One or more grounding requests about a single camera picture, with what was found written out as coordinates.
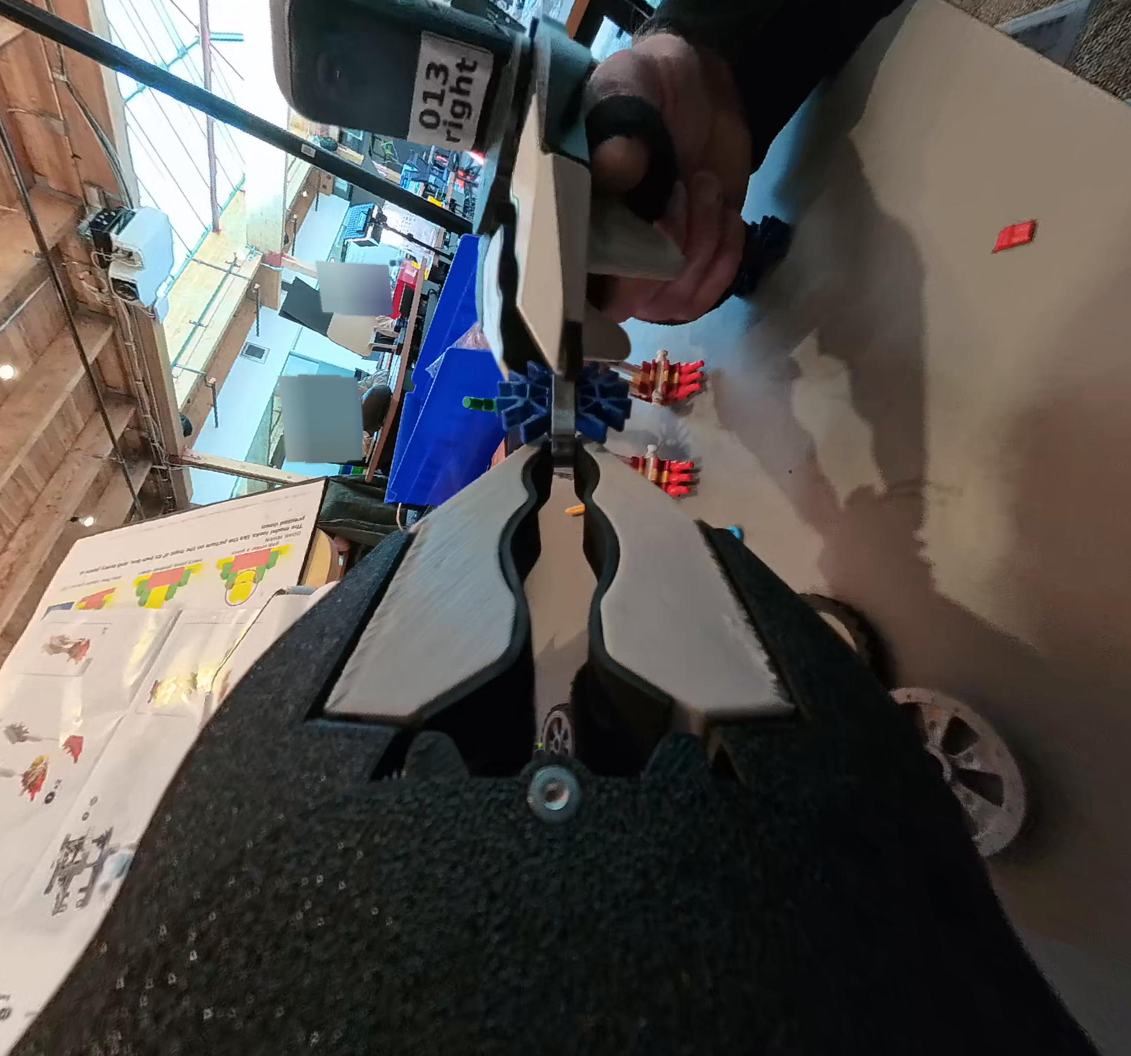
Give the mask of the person's right hand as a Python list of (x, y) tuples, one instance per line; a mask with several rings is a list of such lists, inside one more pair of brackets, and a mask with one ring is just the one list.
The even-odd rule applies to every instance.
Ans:
[(743, 256), (752, 138), (733, 73), (710, 49), (661, 31), (604, 59), (586, 96), (637, 97), (661, 115), (674, 146), (676, 182), (656, 228), (684, 257), (682, 272), (670, 282), (597, 279), (601, 309), (618, 323), (693, 322), (729, 297)]

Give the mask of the black metal pole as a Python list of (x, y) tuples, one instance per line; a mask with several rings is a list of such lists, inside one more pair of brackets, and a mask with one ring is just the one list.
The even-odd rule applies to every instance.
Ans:
[(397, 183), (369, 172), (344, 156), (319, 147), (299, 135), (268, 122), (239, 105), (195, 84), (179, 78), (175, 73), (136, 57), (122, 47), (94, 35), (71, 21), (33, 5), (26, 0), (1, 0), (1, 15), (21, 28), (49, 38), (62, 47), (102, 64), (114, 73), (122, 73), (145, 87), (158, 90), (205, 116), (239, 130), (244, 135), (271, 145), (277, 150), (296, 159), (307, 161), (320, 172), (339, 178), (352, 187), (360, 187), (395, 207), (426, 220), (429, 224), (449, 230), (455, 234), (470, 234), (470, 220), (421, 198)]

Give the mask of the white wall box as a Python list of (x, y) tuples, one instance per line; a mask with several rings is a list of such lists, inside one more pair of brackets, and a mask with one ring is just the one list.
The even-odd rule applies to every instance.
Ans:
[(149, 309), (156, 305), (174, 262), (167, 215), (145, 206), (90, 209), (78, 231), (116, 297)]

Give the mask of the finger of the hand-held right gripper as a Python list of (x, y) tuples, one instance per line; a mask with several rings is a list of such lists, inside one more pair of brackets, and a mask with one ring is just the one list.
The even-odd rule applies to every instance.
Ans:
[(503, 374), (530, 363), (555, 374), (555, 287), (530, 269), (517, 224), (502, 224), (480, 244), (478, 321)]
[(536, 131), (518, 145), (511, 183), (517, 213), (517, 314), (551, 372), (582, 367), (590, 175), (579, 161), (546, 152)]

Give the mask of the grey spoked wheel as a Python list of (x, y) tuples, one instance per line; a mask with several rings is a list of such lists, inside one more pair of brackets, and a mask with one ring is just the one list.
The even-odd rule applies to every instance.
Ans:
[(901, 686), (890, 696), (962, 810), (984, 859), (1009, 850), (1029, 819), (1024, 769), (987, 719), (943, 692)]

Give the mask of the toy dinosaur model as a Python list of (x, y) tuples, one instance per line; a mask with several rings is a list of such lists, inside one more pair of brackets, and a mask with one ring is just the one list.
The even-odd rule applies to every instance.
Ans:
[[(631, 412), (634, 403), (650, 403), (659, 407), (670, 407), (674, 403), (691, 398), (702, 389), (703, 363), (700, 361), (674, 362), (665, 350), (658, 352), (653, 360), (645, 360), (639, 365), (628, 362), (590, 363), (598, 364), (605, 370), (614, 370), (625, 378), (630, 386)], [(487, 398), (466, 396), (461, 399), (461, 407), (468, 412), (490, 413), (497, 417), (495, 397), (497, 395)], [(577, 439), (589, 440), (578, 432)]]

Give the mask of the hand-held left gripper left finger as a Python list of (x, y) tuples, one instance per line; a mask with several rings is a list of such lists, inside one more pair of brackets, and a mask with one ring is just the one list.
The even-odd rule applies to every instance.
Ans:
[(418, 525), (329, 690), (327, 719), (390, 727), (405, 747), (444, 734), (478, 777), (530, 762), (525, 580), (552, 481), (550, 445), (523, 445)]

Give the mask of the large white instruction sheet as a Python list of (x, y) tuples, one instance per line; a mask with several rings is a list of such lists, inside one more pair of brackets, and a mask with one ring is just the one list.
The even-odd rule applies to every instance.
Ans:
[(313, 601), (316, 479), (78, 540), (2, 666), (1, 1044), (113, 903), (178, 767)]

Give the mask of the blue snowflake connector pair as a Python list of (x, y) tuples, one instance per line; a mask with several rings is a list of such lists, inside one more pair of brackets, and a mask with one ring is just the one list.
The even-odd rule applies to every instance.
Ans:
[[(530, 362), (523, 372), (508, 374), (498, 386), (494, 412), (506, 432), (517, 431), (523, 444), (546, 436), (552, 427), (554, 374)], [(587, 364), (576, 378), (575, 429), (604, 443), (610, 429), (622, 431), (631, 415), (632, 400), (625, 378), (596, 363)]]

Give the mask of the round wooden table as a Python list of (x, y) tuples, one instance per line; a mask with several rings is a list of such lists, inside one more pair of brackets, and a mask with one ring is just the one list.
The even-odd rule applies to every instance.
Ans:
[(349, 540), (317, 529), (312, 535), (301, 585), (312, 589), (342, 579), (349, 561)]

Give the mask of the plain blue plastic bin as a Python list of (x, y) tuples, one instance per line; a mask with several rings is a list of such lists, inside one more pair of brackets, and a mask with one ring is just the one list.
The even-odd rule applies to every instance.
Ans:
[(386, 502), (439, 507), (490, 467), (504, 439), (495, 413), (464, 406), (494, 398), (503, 380), (487, 348), (461, 343), (477, 323), (478, 239), (460, 239), (402, 400)]

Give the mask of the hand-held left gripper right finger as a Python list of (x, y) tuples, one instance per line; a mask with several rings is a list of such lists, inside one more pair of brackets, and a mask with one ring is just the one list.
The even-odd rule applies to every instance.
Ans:
[(794, 716), (703, 526), (601, 444), (579, 445), (575, 476), (595, 579), (570, 696), (577, 759), (597, 774), (639, 774), (670, 735), (708, 748), (720, 726)]

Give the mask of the grey clip connector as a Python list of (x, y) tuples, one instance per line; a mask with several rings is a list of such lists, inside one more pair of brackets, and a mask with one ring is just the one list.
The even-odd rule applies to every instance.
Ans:
[(549, 403), (550, 444), (556, 470), (573, 471), (577, 441), (576, 409), (575, 381), (553, 374)]

